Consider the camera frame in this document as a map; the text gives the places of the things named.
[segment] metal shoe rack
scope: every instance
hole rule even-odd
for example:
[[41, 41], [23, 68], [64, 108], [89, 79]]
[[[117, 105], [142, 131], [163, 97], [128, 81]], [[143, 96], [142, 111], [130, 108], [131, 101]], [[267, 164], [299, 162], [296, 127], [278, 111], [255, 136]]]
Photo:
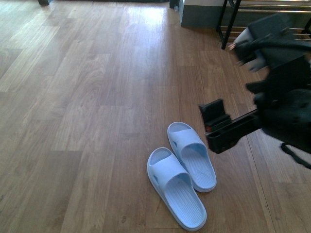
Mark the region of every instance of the metal shoe rack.
[[[222, 26], [227, 4], [233, 8], [230, 21], [227, 26]], [[283, 12], [288, 14], [310, 14], [311, 16], [311, 0], [225, 0], [221, 15], [219, 17], [216, 31], [219, 33], [222, 41], [222, 49], [226, 48], [229, 39], [235, 39], [246, 27], [233, 27], [238, 12], [248, 13], [277, 13]], [[311, 18], [304, 28], [293, 28], [294, 34], [300, 40], [310, 40]]]

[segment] black object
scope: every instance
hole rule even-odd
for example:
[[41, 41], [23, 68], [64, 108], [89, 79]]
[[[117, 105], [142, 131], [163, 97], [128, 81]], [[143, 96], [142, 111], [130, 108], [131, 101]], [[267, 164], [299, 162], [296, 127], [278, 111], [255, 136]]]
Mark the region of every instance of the black object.
[[52, 0], [38, 0], [39, 4], [42, 6], [47, 6]]
[[[235, 146], [241, 137], [262, 128], [266, 134], [285, 144], [311, 153], [310, 64], [302, 51], [311, 51], [311, 46], [295, 42], [288, 27], [289, 22], [282, 14], [263, 18], [249, 25], [254, 41], [235, 45], [240, 61], [252, 57], [259, 49], [270, 73], [265, 80], [246, 85], [256, 94], [257, 109], [244, 116], [228, 120], [222, 100], [200, 105], [208, 146], [212, 151], [221, 153]], [[308, 163], [286, 149], [285, 144], [282, 149], [286, 153], [310, 168]]]

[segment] metal rod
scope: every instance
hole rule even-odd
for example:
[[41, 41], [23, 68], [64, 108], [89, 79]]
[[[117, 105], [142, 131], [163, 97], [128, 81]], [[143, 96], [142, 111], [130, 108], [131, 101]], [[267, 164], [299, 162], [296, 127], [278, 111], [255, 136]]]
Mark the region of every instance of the metal rod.
[[255, 10], [255, 9], [240, 9], [239, 12], [254, 12], [254, 13], [302, 13], [302, 14], [310, 14], [311, 11], [290, 11], [290, 10]]
[[292, 8], [311, 8], [310, 6], [302, 5], [258, 5], [258, 4], [241, 4], [240, 7], [292, 7]]
[[243, 0], [243, 1], [259, 1], [259, 2], [263, 2], [263, 1], [268, 1], [268, 2], [305, 2], [305, 3], [308, 3], [308, 2], [311, 2], [310, 0]]

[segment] laminate floor plank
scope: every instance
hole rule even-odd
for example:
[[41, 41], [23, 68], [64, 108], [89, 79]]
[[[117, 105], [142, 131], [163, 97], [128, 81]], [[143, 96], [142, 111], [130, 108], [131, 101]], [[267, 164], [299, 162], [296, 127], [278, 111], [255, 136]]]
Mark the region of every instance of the laminate floor plank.
[[[184, 233], [151, 185], [147, 160], [199, 104], [253, 109], [214, 29], [183, 28], [164, 3], [0, 0], [0, 232]], [[261, 130], [221, 154], [197, 192], [200, 233], [311, 233], [311, 172]], [[293, 149], [311, 162], [309, 154]]]

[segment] slipper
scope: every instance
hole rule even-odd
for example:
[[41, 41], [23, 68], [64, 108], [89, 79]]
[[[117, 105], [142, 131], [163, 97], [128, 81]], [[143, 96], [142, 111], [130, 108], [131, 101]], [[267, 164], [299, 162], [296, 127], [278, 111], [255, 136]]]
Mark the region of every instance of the slipper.
[[147, 163], [148, 177], [179, 225], [187, 231], [202, 228], [207, 219], [190, 175], [167, 148], [153, 151]]
[[196, 131], [182, 122], [172, 123], [167, 129], [171, 147], [180, 164], [190, 174], [193, 187], [209, 192], [216, 186], [216, 174], [207, 148]]

